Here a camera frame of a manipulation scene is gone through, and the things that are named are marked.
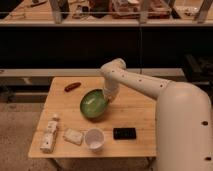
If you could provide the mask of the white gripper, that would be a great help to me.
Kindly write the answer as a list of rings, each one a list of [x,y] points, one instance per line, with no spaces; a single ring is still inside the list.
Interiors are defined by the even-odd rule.
[[[119,92],[119,84],[113,81],[106,81],[103,86],[104,98],[113,102]]]

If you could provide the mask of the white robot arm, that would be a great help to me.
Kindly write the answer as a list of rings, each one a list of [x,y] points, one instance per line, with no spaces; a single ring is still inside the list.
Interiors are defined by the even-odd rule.
[[[114,100],[123,84],[156,101],[157,171],[213,171],[211,100],[199,87],[126,70],[117,58],[100,69],[103,92]]]

